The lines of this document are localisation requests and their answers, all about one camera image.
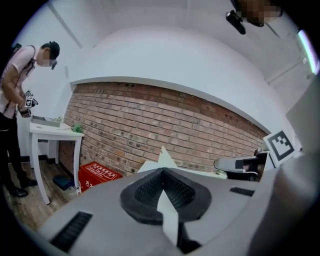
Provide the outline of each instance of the black pants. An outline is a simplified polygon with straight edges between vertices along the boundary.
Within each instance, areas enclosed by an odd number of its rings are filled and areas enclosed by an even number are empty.
[[[17,178],[20,181],[25,180],[27,173],[21,167],[17,119],[16,117],[13,119],[6,118],[0,113],[0,177],[6,188],[10,190],[15,185],[11,180],[8,167],[8,153]]]

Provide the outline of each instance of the brick wall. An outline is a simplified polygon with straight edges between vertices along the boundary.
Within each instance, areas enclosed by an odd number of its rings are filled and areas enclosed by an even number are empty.
[[[162,145],[178,166],[212,172],[218,158],[252,156],[266,135],[212,102],[129,83],[78,85],[64,120],[82,124],[81,165],[97,161],[124,175],[136,173],[146,160],[157,161]],[[60,143],[60,161],[70,170],[73,148]]]

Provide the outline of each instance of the black baseboard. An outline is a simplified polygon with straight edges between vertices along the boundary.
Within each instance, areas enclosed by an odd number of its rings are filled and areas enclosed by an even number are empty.
[[[65,165],[59,161],[59,165],[61,166],[62,170],[70,177],[70,178],[74,178],[74,173],[70,172],[67,167],[65,167]]]
[[[38,159],[39,159],[39,161],[46,160],[49,165],[52,165],[52,164],[56,163],[56,159],[55,158],[48,158],[47,155],[45,155],[45,154],[39,155]],[[30,157],[28,155],[21,156],[21,162],[22,163],[30,162]]]

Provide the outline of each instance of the standing man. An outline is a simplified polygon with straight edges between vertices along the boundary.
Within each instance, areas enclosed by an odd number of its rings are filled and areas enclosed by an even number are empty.
[[[60,47],[54,41],[41,47],[22,47],[8,61],[0,79],[0,178],[9,193],[19,198],[28,195],[25,188],[37,185],[37,181],[29,179],[21,166],[17,111],[23,118],[30,116],[25,107],[26,95],[22,90],[22,82],[36,66],[53,66],[53,69],[59,53]],[[11,180],[8,153],[21,188]]]

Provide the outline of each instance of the black shoe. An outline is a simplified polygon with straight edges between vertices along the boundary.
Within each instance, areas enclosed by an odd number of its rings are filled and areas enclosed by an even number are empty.
[[[38,185],[38,182],[35,179],[26,178],[26,179],[20,181],[20,185],[21,185],[22,189],[25,189],[27,187],[34,187],[34,186]]]
[[[8,189],[9,193],[17,198],[24,198],[26,197],[29,193],[28,191],[22,189],[22,188],[18,188],[18,187],[14,187],[11,189]]]

